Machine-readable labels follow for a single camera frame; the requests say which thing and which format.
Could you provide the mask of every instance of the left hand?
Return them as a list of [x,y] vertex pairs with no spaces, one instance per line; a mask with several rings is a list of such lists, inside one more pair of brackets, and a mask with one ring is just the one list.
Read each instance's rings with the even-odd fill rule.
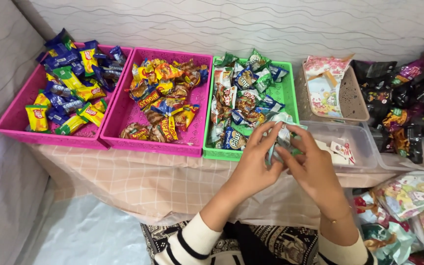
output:
[[[268,169],[265,157],[276,142],[281,126],[282,122],[264,123],[251,134],[240,162],[221,188],[232,202],[238,205],[278,180],[284,165],[272,158],[271,167]],[[263,133],[271,128],[268,136],[263,136]]]

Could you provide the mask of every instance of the hand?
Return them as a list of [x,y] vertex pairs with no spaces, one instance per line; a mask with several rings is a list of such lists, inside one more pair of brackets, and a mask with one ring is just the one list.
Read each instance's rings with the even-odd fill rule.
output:
[[291,144],[303,153],[293,157],[285,148],[275,148],[289,167],[288,173],[315,201],[323,215],[330,220],[342,218],[350,207],[333,170],[330,153],[317,146],[310,132],[295,125],[287,125],[287,129],[301,137],[301,141],[291,138]]
[[[256,128],[251,134],[240,162],[221,190],[226,190],[229,199],[240,204],[276,183],[284,165],[276,159],[271,160],[271,167],[265,164],[268,150],[274,145],[282,122],[268,122]],[[263,133],[271,129],[268,136]]]

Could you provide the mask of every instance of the green plastic basket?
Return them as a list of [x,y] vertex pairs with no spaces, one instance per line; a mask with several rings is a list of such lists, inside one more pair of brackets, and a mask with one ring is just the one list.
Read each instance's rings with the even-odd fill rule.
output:
[[[246,59],[240,59],[241,63],[245,63]],[[269,87],[266,90],[266,93],[272,96],[276,101],[282,102],[286,105],[286,107],[282,110],[287,114],[292,115],[292,118],[295,123],[299,123],[299,114],[297,112],[297,102],[295,100],[295,90],[294,90],[294,76],[292,75],[292,64],[287,62],[272,62],[273,65],[279,66],[282,69],[286,69],[289,71],[289,74],[282,78],[282,82],[275,83],[273,86]],[[209,133],[211,129],[210,124],[210,114],[211,114],[211,102],[212,102],[212,93],[213,93],[213,84],[214,81],[214,71],[215,67],[212,66],[212,70],[210,71],[210,75],[212,77],[211,81],[211,89],[209,93],[209,104],[207,107],[207,119],[205,120],[205,137],[203,143],[203,154],[202,156],[205,159],[219,159],[219,160],[228,160],[228,161],[239,161],[243,151],[236,150],[224,150],[224,149],[215,149],[212,148],[211,145],[207,144],[207,138],[209,138]],[[250,135],[252,130],[247,129],[244,125],[235,125],[232,122],[232,127],[236,129],[238,132],[243,135]]]

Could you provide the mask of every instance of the black patterned cloth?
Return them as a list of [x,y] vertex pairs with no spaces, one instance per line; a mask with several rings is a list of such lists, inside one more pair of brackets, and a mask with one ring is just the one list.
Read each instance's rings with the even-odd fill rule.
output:
[[[143,236],[146,240],[146,249],[153,260],[156,253],[166,248],[168,238],[175,232],[183,229],[189,221],[180,222],[172,226],[156,226],[141,224]],[[316,230],[304,227],[288,227],[273,225],[247,225],[253,234],[264,243],[274,256],[280,258],[280,264],[316,265],[318,264]],[[211,255],[222,251],[240,250],[236,238],[221,237],[211,251]]]

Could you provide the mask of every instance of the right hand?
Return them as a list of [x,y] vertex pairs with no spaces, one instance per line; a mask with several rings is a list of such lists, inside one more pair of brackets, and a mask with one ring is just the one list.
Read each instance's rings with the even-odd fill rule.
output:
[[275,151],[289,168],[288,173],[315,201],[323,215],[330,220],[341,218],[348,213],[349,203],[334,172],[330,153],[318,147],[310,132],[295,125],[286,127],[301,137],[301,141],[291,138],[291,144],[303,153],[293,157],[285,148],[276,146]]

